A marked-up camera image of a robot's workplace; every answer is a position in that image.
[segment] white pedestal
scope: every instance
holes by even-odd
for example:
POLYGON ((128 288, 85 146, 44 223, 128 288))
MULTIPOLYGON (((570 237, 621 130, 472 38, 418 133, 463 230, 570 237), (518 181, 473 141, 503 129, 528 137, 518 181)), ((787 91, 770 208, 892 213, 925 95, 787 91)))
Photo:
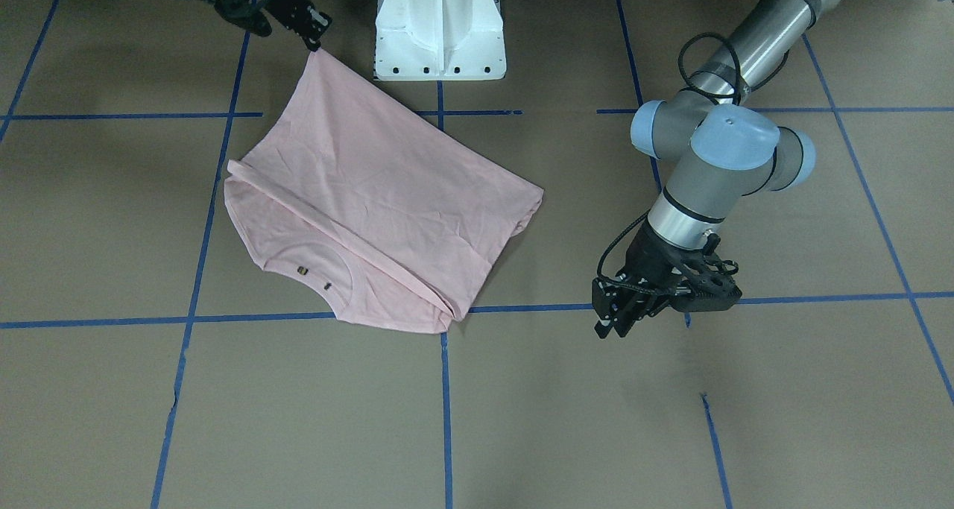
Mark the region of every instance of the white pedestal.
POLYGON ((378 0, 381 80, 490 80, 507 73, 500 0, 378 0))

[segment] metal cylinder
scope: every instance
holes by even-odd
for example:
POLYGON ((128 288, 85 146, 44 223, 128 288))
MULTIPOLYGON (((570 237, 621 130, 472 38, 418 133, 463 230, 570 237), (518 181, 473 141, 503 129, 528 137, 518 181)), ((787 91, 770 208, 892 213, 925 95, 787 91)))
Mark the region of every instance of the metal cylinder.
MULTIPOLYGON (((729 37, 739 55, 743 81, 754 86, 768 77, 808 27, 822 13, 837 6, 841 0, 759 0, 759 4, 729 37)), ((710 94, 733 94, 733 60, 723 46, 703 65, 691 81, 710 94), (732 75, 719 75, 706 68, 728 68, 732 75)), ((723 98, 719 102, 730 102, 723 98)))

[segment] pink t-shirt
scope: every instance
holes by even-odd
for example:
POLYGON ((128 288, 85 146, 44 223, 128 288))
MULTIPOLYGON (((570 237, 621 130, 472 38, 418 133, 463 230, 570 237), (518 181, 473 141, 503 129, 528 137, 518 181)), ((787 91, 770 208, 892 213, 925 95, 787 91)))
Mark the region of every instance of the pink t-shirt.
POLYGON ((324 50, 228 170, 225 206, 259 267, 340 320, 406 332, 462 320, 543 197, 324 50))

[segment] brown floor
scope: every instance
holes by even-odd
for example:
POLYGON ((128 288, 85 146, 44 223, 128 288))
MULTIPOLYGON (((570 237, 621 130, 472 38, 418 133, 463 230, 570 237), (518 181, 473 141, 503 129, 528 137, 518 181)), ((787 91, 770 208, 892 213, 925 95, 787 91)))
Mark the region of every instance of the brown floor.
MULTIPOLYGON (((370 78, 375 0, 314 1, 370 78)), ((506 78, 379 83, 546 190, 444 338, 329 318, 228 220, 217 168, 282 112, 293 34, 3 0, 0 507, 950 507, 950 3, 848 0, 753 96, 820 158, 723 228, 740 306, 593 333, 596 261, 657 195, 631 112, 754 2, 503 0, 506 78)))

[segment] blue tape line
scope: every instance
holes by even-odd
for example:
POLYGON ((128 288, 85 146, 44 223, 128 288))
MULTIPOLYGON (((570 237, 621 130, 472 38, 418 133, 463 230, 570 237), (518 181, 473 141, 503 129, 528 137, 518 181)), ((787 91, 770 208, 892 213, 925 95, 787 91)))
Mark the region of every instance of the blue tape line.
POLYGON ((17 121, 74 121, 75 119, 167 119, 167 118, 261 118, 261 112, 170 112, 145 114, 23 114, 11 116, 17 121))
POLYGON ((761 297, 743 298, 739 304, 813 304, 822 302, 859 302, 873 300, 903 300, 906 293, 870 293, 860 295, 817 295, 804 297, 761 297))
POLYGON ((598 108, 596 114, 635 114, 637 108, 598 108))
MULTIPOLYGON (((633 88, 636 92, 636 104, 643 104, 643 91, 639 85, 639 74, 636 71, 636 58, 633 55, 633 44, 630 43, 630 28, 626 24, 626 13, 623 12, 623 0, 616 0, 616 12, 619 13, 619 26, 623 30, 623 43, 626 44, 626 55, 630 58, 630 74, 633 77, 633 88)), ((657 160, 650 158, 650 167, 653 169, 653 180, 657 184, 657 192, 662 192, 662 180, 659 177, 657 160)))
POLYGON ((437 81, 437 128, 443 131, 443 81, 437 81))
POLYGON ((0 329, 68 329, 76 326, 181 325, 188 317, 128 317, 110 319, 61 319, 54 321, 0 322, 0 329))
POLYGON ((576 312, 593 309, 590 304, 538 304, 524 306, 474 306, 470 313, 576 312))
POLYGON ((725 475, 725 464, 722 462, 722 448, 719 447, 718 434, 716 434, 716 422, 713 421, 712 411, 709 410, 709 398, 705 393, 702 394, 702 406, 706 410, 706 421, 709 423, 709 438, 713 442, 713 454, 715 454, 715 465, 718 467, 718 481, 722 485, 722 498, 725 499, 725 509, 732 509, 732 494, 729 492, 729 479, 725 475))
POLYGON ((522 116, 522 110, 416 110, 419 116, 522 116))
POLYGON ((760 113, 769 112, 831 112, 831 107, 754 107, 752 110, 760 113))
POLYGON ((914 298, 954 298, 954 291, 935 291, 928 293, 914 293, 914 298))
POLYGON ((954 107, 835 107, 836 112, 954 112, 954 107))
POLYGON ((446 110, 445 116, 520 116, 522 110, 446 110))
POLYGON ((33 71, 34 62, 37 61, 37 55, 39 54, 40 47, 43 46, 43 40, 47 37, 47 31, 50 31, 50 24, 54 20, 54 13, 57 12, 57 7, 59 6, 60 0, 54 0, 50 6, 50 12, 47 13, 47 19, 43 21, 43 28, 40 29, 40 36, 37 37, 37 44, 34 44, 33 53, 30 53, 30 60, 27 61, 27 67, 23 70, 23 75, 20 77, 20 84, 16 86, 16 92, 13 94, 13 101, 10 102, 10 108, 7 109, 7 118, 4 119, 3 125, 0 126, 0 142, 3 142, 4 135, 7 134, 7 128, 10 127, 10 120, 13 119, 13 112, 16 110, 16 105, 20 102, 20 95, 23 94, 23 87, 27 85, 27 79, 30 78, 30 71, 33 71))
POLYGON ((894 262, 895 268, 897 269, 897 275, 904 286, 904 292, 906 292, 907 299, 909 299, 915 318, 917 318, 917 324, 920 326, 920 333, 924 336, 924 342, 927 343, 927 349, 931 352, 931 357, 934 359, 934 365, 937 367, 938 373, 941 376, 941 381, 944 383, 944 389, 947 390, 947 397, 950 398, 951 404, 954 405, 954 386, 951 385, 950 377, 947 376, 947 370, 944 369, 944 363, 941 360, 941 354, 938 352, 938 348, 934 345, 934 339, 931 337, 930 330, 927 329, 927 323, 924 323, 923 315, 920 313, 920 306, 917 305, 917 298, 915 297, 914 292, 911 291, 911 285, 909 284, 909 281, 907 281, 907 276, 904 274, 904 269, 900 264, 900 258, 897 257, 897 251, 895 250, 894 243, 891 241, 891 236, 888 234, 885 220, 882 219, 882 213, 880 213, 878 210, 878 204, 875 203, 875 197, 868 186, 868 180, 865 179, 865 173, 862 170, 862 164, 858 160, 858 155, 855 153, 855 146, 852 145, 851 139, 848 136, 848 129, 845 129, 844 121, 841 119, 841 113, 837 108, 835 108, 835 99, 832 97, 831 88, 828 87, 828 81, 825 79, 825 75, 821 71, 821 64, 818 64, 818 57, 815 56, 815 50, 812 48, 812 44, 808 41, 808 36, 801 34, 801 39, 805 43, 805 48, 808 50, 809 57, 811 57, 812 64, 815 67, 815 73, 818 73, 818 80, 821 81, 821 88, 825 91, 825 97, 828 97, 828 104, 830 104, 832 107, 832 111, 835 115, 835 121, 838 122, 838 129, 841 131, 841 137, 844 139, 845 146, 848 148, 848 153, 851 156, 851 162, 853 165, 855 165, 855 172, 858 174, 858 179, 862 182, 862 189, 865 190, 865 197, 868 198, 868 204, 871 206, 871 210, 875 214, 875 220, 878 221, 878 227, 880 230, 882 230, 882 237, 885 238, 888 252, 891 254, 891 260, 894 262))
MULTIPOLYGON (((596 114, 635 114, 634 108, 598 108, 596 114)), ((954 112, 954 107, 754 107, 751 110, 770 112, 954 112)))
MULTIPOLYGON (((241 86, 241 75, 245 68, 245 55, 248 53, 249 33, 246 31, 241 44, 241 53, 238 55, 238 67, 236 67, 235 83, 232 85, 232 100, 229 103, 229 114, 235 114, 236 102, 239 100, 239 86, 241 86)), ((198 306, 198 292, 202 285, 202 271, 205 268, 205 258, 209 251, 209 238, 212 237, 212 221, 215 220, 215 196, 218 193, 218 183, 222 177, 222 163, 225 162, 226 152, 229 147, 229 135, 232 132, 232 116, 225 122, 225 134, 222 136, 222 146, 218 152, 218 164, 215 167, 215 180, 212 182, 212 196, 209 199, 209 211, 205 219, 205 231, 202 234, 202 248, 198 254, 198 264, 195 265, 195 283, 192 289, 192 299, 189 302, 189 322, 185 325, 185 332, 182 335, 182 347, 180 349, 180 360, 176 369, 176 382, 173 384, 173 406, 169 410, 169 417, 166 418, 166 431, 162 439, 162 450, 159 452, 159 464, 156 469, 156 483, 153 487, 153 498, 150 509, 158 509, 159 497, 162 495, 162 482, 166 474, 166 464, 169 461, 169 448, 171 439, 173 439, 173 428, 176 426, 176 414, 178 411, 178 401, 182 390, 182 378, 185 376, 185 352, 192 341, 192 328, 195 318, 195 308, 198 306)))
MULTIPOLYGON (((925 291, 913 293, 918 299, 954 298, 954 291, 925 291)), ((868 293, 855 295, 817 295, 793 297, 755 297, 743 298, 742 305, 772 304, 815 304, 828 302, 863 302, 903 300, 907 293, 868 293)), ((518 306, 474 306, 470 313, 520 313, 520 312, 585 312, 593 309, 590 304, 540 304, 518 306)), ((61 329, 73 326, 122 326, 122 325, 167 325, 167 323, 232 323, 254 321, 285 321, 297 319, 333 319, 333 312, 293 312, 293 313, 248 313, 222 315, 195 315, 194 317, 132 317, 115 319, 65 319, 51 321, 7 321, 0 322, 0 329, 61 329)))
POLYGON ((440 335, 440 383, 443 388, 443 506, 454 507, 454 474, 450 438, 450 369, 447 362, 447 332, 440 335))
POLYGON ((626 43, 626 54, 630 57, 630 73, 633 75, 633 88, 636 92, 636 104, 643 104, 643 91, 639 87, 639 77, 636 74, 636 60, 633 56, 633 45, 630 44, 630 29, 626 26, 626 13, 623 12, 623 0, 616 0, 616 12, 619 13, 619 26, 623 29, 623 43, 626 43))
POLYGON ((248 313, 236 315, 197 315, 195 323, 247 323, 253 321, 293 321, 302 319, 334 319, 333 312, 248 313))

